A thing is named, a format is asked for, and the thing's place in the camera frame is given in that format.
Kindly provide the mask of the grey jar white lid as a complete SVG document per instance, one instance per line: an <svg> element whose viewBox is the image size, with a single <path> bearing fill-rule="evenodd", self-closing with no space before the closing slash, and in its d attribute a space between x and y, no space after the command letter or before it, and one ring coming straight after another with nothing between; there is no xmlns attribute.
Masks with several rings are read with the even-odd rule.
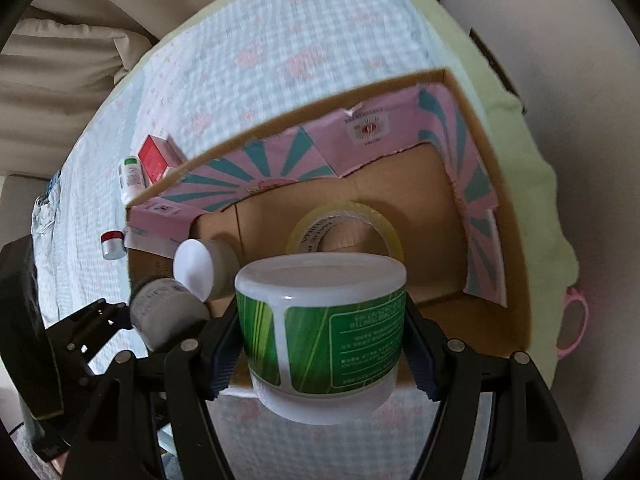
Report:
<svg viewBox="0 0 640 480"><path fill-rule="evenodd" d="M145 347L156 351L198 322L210 319L208 307L173 278L153 276L139 282L129 298L130 323Z"/></svg>

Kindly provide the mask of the white round lid jar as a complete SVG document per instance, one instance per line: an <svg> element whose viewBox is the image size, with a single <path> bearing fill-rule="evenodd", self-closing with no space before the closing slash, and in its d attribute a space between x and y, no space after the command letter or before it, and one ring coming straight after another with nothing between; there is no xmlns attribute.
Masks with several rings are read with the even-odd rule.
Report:
<svg viewBox="0 0 640 480"><path fill-rule="evenodd" d="M203 302L226 296L239 270L238 256L222 240L185 240L172 262L174 279Z"/></svg>

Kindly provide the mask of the green label white jar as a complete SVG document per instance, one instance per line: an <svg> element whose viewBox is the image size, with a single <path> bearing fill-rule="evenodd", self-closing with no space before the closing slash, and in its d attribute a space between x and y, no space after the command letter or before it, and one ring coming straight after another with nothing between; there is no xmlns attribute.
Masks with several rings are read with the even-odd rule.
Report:
<svg viewBox="0 0 640 480"><path fill-rule="evenodd" d="M336 425L392 395L406 310L396 259L317 252L256 260L235 300L256 396L291 422Z"/></svg>

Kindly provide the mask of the yellow clear tape roll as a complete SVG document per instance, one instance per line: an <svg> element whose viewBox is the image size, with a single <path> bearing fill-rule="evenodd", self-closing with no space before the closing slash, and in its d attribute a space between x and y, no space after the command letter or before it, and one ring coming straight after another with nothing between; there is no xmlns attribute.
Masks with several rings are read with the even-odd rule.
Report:
<svg viewBox="0 0 640 480"><path fill-rule="evenodd" d="M286 252L370 252L404 260L392 224L377 210L350 200L305 214L288 238Z"/></svg>

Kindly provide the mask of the small jar red band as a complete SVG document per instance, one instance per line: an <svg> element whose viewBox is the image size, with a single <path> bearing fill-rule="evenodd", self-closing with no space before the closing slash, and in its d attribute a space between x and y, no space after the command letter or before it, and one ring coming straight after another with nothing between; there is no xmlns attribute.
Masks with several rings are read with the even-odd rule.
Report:
<svg viewBox="0 0 640 480"><path fill-rule="evenodd" d="M101 234L102 256L105 260L118 260L126 257L125 233L119 230L109 230Z"/></svg>

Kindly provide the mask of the grey sofa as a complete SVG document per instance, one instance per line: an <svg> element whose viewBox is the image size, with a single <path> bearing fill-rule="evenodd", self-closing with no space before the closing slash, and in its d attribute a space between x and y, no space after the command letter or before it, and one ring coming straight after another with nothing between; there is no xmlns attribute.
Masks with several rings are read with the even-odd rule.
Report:
<svg viewBox="0 0 640 480"><path fill-rule="evenodd" d="M35 201L46 192L47 185L47 180L32 177L4 178L0 203L1 247L30 233Z"/></svg>

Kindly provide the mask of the white bottle green cap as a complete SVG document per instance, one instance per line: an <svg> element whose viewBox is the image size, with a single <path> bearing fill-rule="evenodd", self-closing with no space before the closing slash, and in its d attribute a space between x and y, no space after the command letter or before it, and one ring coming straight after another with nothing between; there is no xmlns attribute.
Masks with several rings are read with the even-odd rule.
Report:
<svg viewBox="0 0 640 480"><path fill-rule="evenodd" d="M137 156L125 157L118 165L120 199L128 205L146 189L142 165Z"/></svg>

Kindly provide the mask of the red and white box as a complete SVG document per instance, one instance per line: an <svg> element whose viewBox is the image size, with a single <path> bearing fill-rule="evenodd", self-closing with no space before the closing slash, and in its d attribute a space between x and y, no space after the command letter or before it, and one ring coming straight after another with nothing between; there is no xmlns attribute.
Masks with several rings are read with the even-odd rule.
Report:
<svg viewBox="0 0 640 480"><path fill-rule="evenodd" d="M142 168L149 181L154 184L182 165L182 159L169 141L158 136L147 136L138 151Z"/></svg>

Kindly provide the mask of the open cardboard box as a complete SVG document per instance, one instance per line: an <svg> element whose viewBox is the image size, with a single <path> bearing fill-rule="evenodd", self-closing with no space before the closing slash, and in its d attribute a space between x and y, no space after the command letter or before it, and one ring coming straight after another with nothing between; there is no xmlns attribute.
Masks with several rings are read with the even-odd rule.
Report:
<svg viewBox="0 0 640 480"><path fill-rule="evenodd" d="M401 261L426 318L490 356L530 350L521 228L495 151L449 70L330 96L210 148L127 208L131 283L190 237L240 263L307 252Z"/></svg>

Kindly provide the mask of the green mattress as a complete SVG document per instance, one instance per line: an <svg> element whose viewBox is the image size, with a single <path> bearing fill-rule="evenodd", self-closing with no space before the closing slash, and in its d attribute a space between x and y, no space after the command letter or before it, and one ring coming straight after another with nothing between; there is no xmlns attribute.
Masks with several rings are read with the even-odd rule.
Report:
<svg viewBox="0 0 640 480"><path fill-rule="evenodd" d="M426 18L444 45L447 55L444 64L370 84L428 70L449 70L468 96L497 155L523 235L535 337L533 347L523 351L533 358L542 378L551 382L558 365L556 340L562 323L565 293L578 277L578 262L563 234L556 209L555 174L541 157L528 131L520 101L502 88L471 40L438 3L435 9L427 11ZM330 96L366 85L360 84Z"/></svg>

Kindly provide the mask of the floral checked blue bedsheet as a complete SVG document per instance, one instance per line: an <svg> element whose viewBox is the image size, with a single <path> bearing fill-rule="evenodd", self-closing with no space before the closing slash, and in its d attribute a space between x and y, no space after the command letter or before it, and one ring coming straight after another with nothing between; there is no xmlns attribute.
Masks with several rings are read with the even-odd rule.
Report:
<svg viewBox="0 0 640 480"><path fill-rule="evenodd" d="M100 106L32 217L39 305L52 325L125 300L126 266L100 251L124 207L116 171L149 133L194 157L313 100L446 61L436 0L217 0L168 34Z"/></svg>

